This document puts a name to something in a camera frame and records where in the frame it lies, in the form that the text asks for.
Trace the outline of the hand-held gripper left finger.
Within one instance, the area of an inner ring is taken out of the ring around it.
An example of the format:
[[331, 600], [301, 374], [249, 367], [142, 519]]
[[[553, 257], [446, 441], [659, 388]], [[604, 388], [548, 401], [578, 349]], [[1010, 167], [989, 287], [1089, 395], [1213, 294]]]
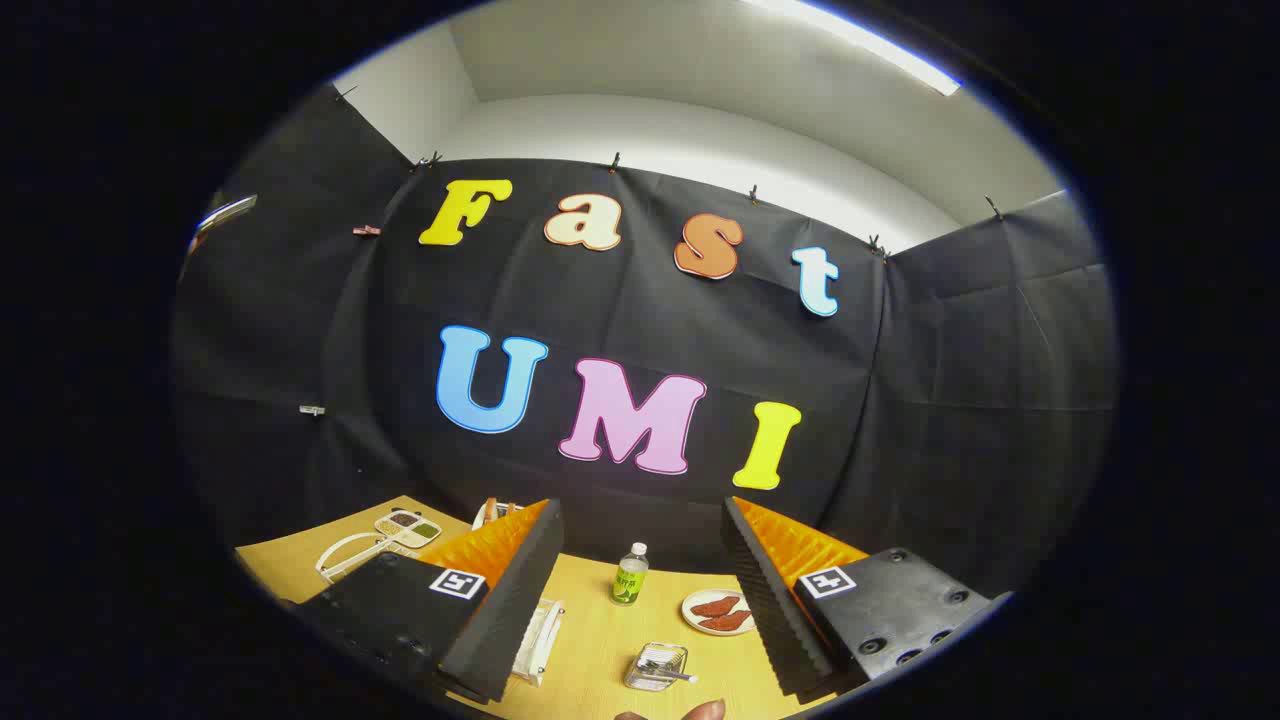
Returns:
[[484, 705], [506, 692], [563, 542], [545, 498], [420, 559], [381, 551], [292, 612], [410, 693]]

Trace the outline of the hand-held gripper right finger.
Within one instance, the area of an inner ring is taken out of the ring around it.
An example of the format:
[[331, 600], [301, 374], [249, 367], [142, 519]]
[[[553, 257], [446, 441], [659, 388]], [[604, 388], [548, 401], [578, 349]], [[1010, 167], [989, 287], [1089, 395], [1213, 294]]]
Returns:
[[883, 685], [1011, 598], [913, 550], [865, 553], [745, 498], [724, 500], [721, 536], [780, 689], [800, 701]]

